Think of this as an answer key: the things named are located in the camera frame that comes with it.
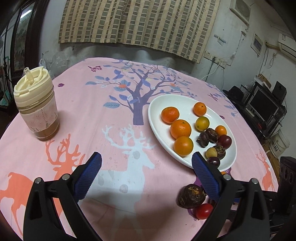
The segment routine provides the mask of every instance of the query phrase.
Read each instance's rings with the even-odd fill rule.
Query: red cherry tomato
[[[195,216],[198,219],[207,219],[213,210],[213,206],[209,203],[201,204],[195,209]]]

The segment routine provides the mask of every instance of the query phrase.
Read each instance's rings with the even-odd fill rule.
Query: gray spot on deer
[[[133,157],[135,158],[135,159],[139,159],[140,158],[140,153],[139,153],[139,151],[134,151],[133,152]]]
[[[110,177],[112,178],[112,180],[114,180],[114,171],[108,170],[108,173],[109,173]]]
[[[102,176],[98,176],[98,184],[100,185],[100,186],[103,186],[104,185],[104,178],[102,177]]]
[[[127,193],[127,192],[128,192],[128,186],[125,185],[125,184],[122,184],[122,185],[119,187],[119,191],[122,192],[122,193]]]

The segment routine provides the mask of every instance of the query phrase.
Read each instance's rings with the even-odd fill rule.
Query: white bucket
[[[289,140],[285,138],[282,131],[279,130],[274,136],[272,136],[269,149],[271,153],[278,158],[289,146]]]

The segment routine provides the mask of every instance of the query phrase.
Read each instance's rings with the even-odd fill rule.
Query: curtain
[[[67,0],[59,43],[123,43],[199,63],[220,0]]]

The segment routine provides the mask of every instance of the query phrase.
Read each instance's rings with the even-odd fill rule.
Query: pink patterned cup label
[[[43,131],[48,128],[57,118],[57,104],[55,96],[41,109],[31,114],[21,114],[27,126],[33,132]]]

